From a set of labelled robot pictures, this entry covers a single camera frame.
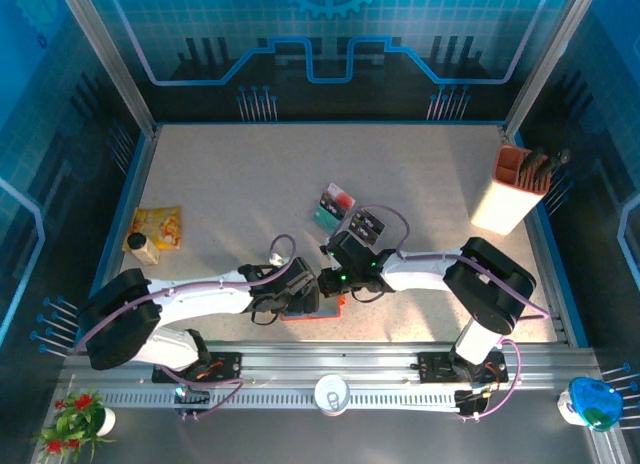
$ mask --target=blue lid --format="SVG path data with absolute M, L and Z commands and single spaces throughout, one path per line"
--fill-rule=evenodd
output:
M 569 395 L 575 411 L 596 431 L 611 429 L 622 416 L 622 396 L 605 382 L 576 377 L 569 383 Z

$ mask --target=green leaf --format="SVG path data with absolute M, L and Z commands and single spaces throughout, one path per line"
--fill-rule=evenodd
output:
M 42 430 L 42 438 L 44 440 L 50 439 L 51 437 L 53 437 L 54 434 L 55 434 L 55 431 L 50 427 L 47 427 L 46 429 Z
M 66 426 L 67 426 L 67 418 L 65 416 L 60 416 L 60 418 L 56 422 L 56 430 L 58 432 L 62 432 Z
M 74 432 L 73 434 L 69 434 L 67 436 L 67 440 L 71 440 L 71 439 L 78 439 L 80 440 L 80 438 L 84 436 L 84 431 L 78 431 L 78 432 Z

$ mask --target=white flower pot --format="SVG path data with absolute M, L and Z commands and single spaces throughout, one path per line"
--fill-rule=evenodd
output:
M 569 394 L 569 389 L 565 389 L 562 394 L 560 394 L 560 398 L 558 399 L 558 409 L 560 410 L 560 414 L 564 417 L 564 420 L 569 424 L 573 424 L 574 426 L 586 426 L 587 423 L 582 419 L 580 414 L 576 412 L 573 407 L 573 402 L 571 402 L 571 395 Z
M 98 429 L 98 436 L 102 437 L 102 436 L 106 436 L 107 434 L 109 434 L 109 432 L 111 432 L 111 429 L 113 429 L 113 426 L 116 425 L 116 413 L 113 412 L 111 409 L 109 409 L 108 407 L 104 408 L 104 422 L 102 423 L 102 426 L 100 426 L 100 429 Z

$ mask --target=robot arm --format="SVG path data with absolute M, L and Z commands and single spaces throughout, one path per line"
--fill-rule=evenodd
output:
M 272 311 L 275 318 L 285 310 L 311 313 L 318 309 L 319 292 L 331 297 L 363 288 L 378 293 L 436 289 L 453 292 L 472 316 L 448 362 L 461 379 L 473 381 L 489 352 L 513 331 L 525 307 L 522 299 L 485 279 L 474 266 L 489 270 L 521 298 L 528 298 L 535 287 L 526 270 L 480 238 L 447 252 L 400 254 L 387 249 L 375 254 L 345 231 L 322 249 L 333 267 L 323 269 L 317 280 L 299 257 L 274 279 L 269 276 L 281 272 L 277 268 L 253 265 L 185 282 L 147 281 L 139 269 L 123 272 L 78 309 L 80 329 L 87 332 L 126 303 L 140 302 L 88 339 L 92 367 L 102 370 L 129 360 L 143 361 L 197 380 L 210 364 L 204 340 L 197 331 L 174 331 L 166 325 L 219 313 L 253 316 Z M 152 300 L 144 300 L 151 295 Z
M 451 251 L 399 255 L 395 249 L 375 254 L 352 234 L 340 232 L 322 250 L 333 263 L 318 279 L 325 297 L 360 289 L 453 292 L 472 316 L 450 354 L 454 370 L 464 378 L 472 376 L 503 336 L 511 334 L 525 308 L 477 268 L 489 271 L 523 298 L 529 298 L 536 285 L 529 272 L 477 237 Z
M 277 271 L 274 266 L 244 265 L 222 276 L 182 282 L 148 281 L 140 269 L 124 271 L 78 308 L 81 331 L 100 325 L 127 302 L 155 297 L 118 316 L 87 341 L 91 366 L 104 370 L 142 361 L 195 380 L 209 365 L 204 340 L 195 330 L 174 331 L 164 326 L 220 313 L 253 316 L 273 311 L 277 317 L 284 310 L 317 311 L 318 286 L 304 259 L 295 258 L 286 272 L 271 279 Z

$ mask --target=small bottle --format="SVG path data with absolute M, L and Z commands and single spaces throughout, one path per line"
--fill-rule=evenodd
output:
M 127 238 L 131 253 L 143 264 L 149 266 L 160 262 L 160 251 L 156 245 L 140 232 L 134 232 Z

